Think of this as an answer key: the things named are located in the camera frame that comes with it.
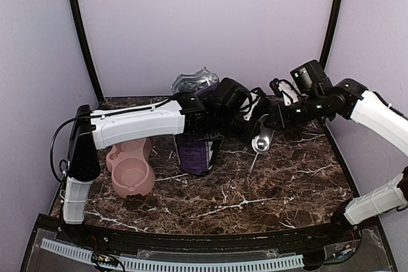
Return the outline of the silver metal scoop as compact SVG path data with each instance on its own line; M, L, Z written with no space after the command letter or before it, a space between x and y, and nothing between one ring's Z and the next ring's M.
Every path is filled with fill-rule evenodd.
M268 153L268 150L273 140L273 136L275 134L274 129L269 128L265 125L267 118L268 118L268 115L264 115L259 119L259 122L261 123L260 133L251 142L252 149L255 152L255 156L254 156L253 162L249 170L249 175L252 173L252 170L255 168L258 157L260 155Z

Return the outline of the purple pet food bag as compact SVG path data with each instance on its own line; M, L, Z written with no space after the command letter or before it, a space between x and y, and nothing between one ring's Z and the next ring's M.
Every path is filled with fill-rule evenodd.
M192 74L180 74L171 86L176 94L199 94L219 83L219 77L207 68ZM224 136L218 132L179 134L174 137L180 169L196 176L208 174L214 167Z

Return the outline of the pink double pet bowl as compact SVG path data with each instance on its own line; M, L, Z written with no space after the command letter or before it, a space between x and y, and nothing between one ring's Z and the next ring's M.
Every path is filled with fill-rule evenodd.
M156 176L149 164L151 141L142 138L115 144L106 155L112 186L122 198L146 196L154 187Z

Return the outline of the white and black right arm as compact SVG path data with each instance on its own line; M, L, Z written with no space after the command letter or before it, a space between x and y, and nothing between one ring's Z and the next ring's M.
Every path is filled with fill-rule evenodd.
M356 80L346 78L333 85L316 60L291 71L293 82L274 79L270 88L283 102L273 106L265 125L286 130L319 118L333 120L337 115L374 131L407 153L407 117L394 109L377 92ZM407 170L373 191L340 205L325 229L326 238L338 243L349 234L350 226L391 210L407 208Z

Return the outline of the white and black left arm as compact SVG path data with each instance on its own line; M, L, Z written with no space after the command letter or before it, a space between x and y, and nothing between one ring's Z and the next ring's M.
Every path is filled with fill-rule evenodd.
M243 143L260 131L261 107L265 93L224 78L197 93L179 92L156 104L116 111L91 111L89 105L77 109L69 138L68 173L62 217L64 232L76 244L90 238L83 225L85 203L93 181L100 175L97 151L119 143L173 135L191 138L194 144L213 135L229 135Z

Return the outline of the black front table rail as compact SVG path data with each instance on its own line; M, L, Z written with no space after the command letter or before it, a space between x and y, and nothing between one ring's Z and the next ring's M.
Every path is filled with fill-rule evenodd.
M64 241L102 251L130 254L141 250L228 253L267 249L276 249L280 254L320 254L324 247L331 244L350 243L354 247L361 239L361 231L357 227L344 228L338 224L257 234L204 236L138 233L87 224L62 225L56 218L51 219L50 227Z

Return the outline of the black right frame post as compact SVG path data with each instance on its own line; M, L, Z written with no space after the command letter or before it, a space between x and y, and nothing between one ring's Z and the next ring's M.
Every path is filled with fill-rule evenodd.
M322 47L321 55L319 58L319 63L323 67L323 69L326 68L328 58L330 55L330 51L332 49L332 43L333 43L333 39L335 36L336 28L337 28L337 22L339 18L341 3L342 3L342 0L332 0L326 34L324 37L323 47Z

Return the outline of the black frame post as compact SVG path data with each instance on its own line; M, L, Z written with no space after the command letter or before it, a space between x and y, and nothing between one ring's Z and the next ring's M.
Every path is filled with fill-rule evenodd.
M85 62L85 67L87 70L87 74L91 81L92 89L96 96L98 103L103 102L105 99L103 95L103 91L96 73L96 68L92 59L91 50L89 48L87 35L85 33L84 22L82 19L81 9L79 0L69 0L69 4L71 7L71 14L73 17L76 35L78 38L78 42L80 44L80 49L82 52L82 56Z
M326 34L324 37L323 47L322 47L321 55L319 58L319 63L323 67L323 69L326 68L328 58L330 55L330 51L332 49L332 43L333 43L333 39L335 36L336 28L337 28L337 22L339 18L341 3L342 3L342 0L332 0Z

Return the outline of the black left frame post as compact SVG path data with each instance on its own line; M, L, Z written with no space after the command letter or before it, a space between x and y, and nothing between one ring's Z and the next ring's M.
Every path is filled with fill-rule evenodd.
M69 0L69 4L71 7L71 14L73 17L76 35L78 38L78 42L80 44L80 49L82 52L82 56L85 62L85 67L87 70L87 74L91 81L92 89L96 96L98 103L103 102L105 99L103 95L103 91L96 73L96 68L92 59L91 50L89 48L87 35L85 33L84 22L82 19L81 9L79 0Z

